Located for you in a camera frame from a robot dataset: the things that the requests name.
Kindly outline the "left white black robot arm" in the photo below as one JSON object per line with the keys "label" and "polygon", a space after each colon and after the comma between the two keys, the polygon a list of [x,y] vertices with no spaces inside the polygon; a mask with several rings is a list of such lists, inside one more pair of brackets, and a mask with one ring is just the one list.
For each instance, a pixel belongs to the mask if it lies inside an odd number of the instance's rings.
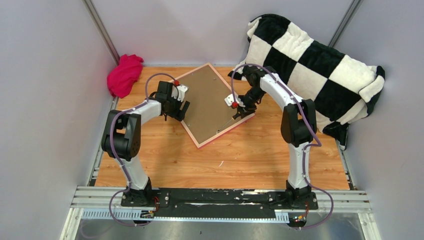
{"label": "left white black robot arm", "polygon": [[108,113],[101,149],[114,158],[123,171],[126,179],[124,204],[146,207],[152,203],[151,180],[139,157],[142,125],[160,116],[181,122],[190,106],[190,102],[185,100],[188,90],[188,86],[178,81],[160,81],[157,90],[142,103]]}

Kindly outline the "yellow black screwdriver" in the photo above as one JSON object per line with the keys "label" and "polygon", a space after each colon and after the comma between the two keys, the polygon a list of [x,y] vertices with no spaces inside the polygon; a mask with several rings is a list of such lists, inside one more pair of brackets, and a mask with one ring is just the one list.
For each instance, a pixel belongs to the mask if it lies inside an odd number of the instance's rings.
{"label": "yellow black screwdriver", "polygon": [[240,117],[232,117],[227,123],[225,123],[223,126],[221,126],[217,131],[216,134],[223,132],[225,129],[229,128],[230,126],[232,126],[233,124],[235,124],[238,120],[240,119]]}

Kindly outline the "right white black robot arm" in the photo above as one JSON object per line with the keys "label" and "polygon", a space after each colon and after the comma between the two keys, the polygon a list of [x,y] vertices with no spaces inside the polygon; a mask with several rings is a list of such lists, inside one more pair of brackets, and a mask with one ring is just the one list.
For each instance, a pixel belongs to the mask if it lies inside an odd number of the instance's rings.
{"label": "right white black robot arm", "polygon": [[271,203],[316,210],[318,201],[309,177],[309,155],[310,147],[322,144],[317,137],[314,101],[294,93],[270,66],[245,63],[241,67],[245,69],[243,75],[250,89],[243,95],[233,90],[225,99],[226,104],[236,110],[233,120],[253,114],[264,95],[269,95],[282,111],[280,133],[289,149],[289,175],[283,196]]}

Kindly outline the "pink picture frame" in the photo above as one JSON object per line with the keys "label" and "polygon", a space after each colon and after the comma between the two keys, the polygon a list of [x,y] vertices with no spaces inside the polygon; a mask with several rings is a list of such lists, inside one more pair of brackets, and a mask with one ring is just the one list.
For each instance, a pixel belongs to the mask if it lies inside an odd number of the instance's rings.
{"label": "pink picture frame", "polygon": [[188,87],[184,102],[189,101],[190,105],[181,124],[197,149],[255,117],[251,114],[240,118],[229,128],[216,133],[236,114],[236,110],[225,103],[225,98],[232,94],[230,84],[210,63],[198,67],[172,67],[170,73],[181,85]]}

